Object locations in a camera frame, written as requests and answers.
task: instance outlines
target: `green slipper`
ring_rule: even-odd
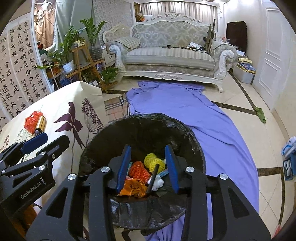
[[[261,108],[258,108],[257,106],[254,106],[254,110],[257,112],[257,115],[258,115],[259,119],[263,123],[266,123],[266,119],[265,119],[263,110]]]

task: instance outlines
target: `striped pillow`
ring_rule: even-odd
[[[113,41],[119,42],[130,49],[135,49],[140,45],[140,40],[132,37],[122,37]]]

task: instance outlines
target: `calligraphy scroll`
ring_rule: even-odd
[[[36,44],[30,13],[9,23],[0,36],[0,129],[51,93],[48,79],[36,67]]]

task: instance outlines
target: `floral bedsheet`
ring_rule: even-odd
[[[35,202],[43,206],[70,173],[78,173],[83,150],[98,131],[108,125],[108,119],[101,89],[85,82],[74,82],[37,101],[7,123],[0,134],[0,151],[14,142],[33,137],[24,128],[24,123],[25,118],[35,110],[43,112],[47,120],[44,132],[48,135],[48,142],[25,155],[19,163],[35,157],[37,151],[61,135],[70,139],[69,148],[53,161],[56,185]]]

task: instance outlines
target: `gray flower pot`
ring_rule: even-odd
[[[102,48],[100,45],[90,46],[89,53],[93,61],[102,59]]]

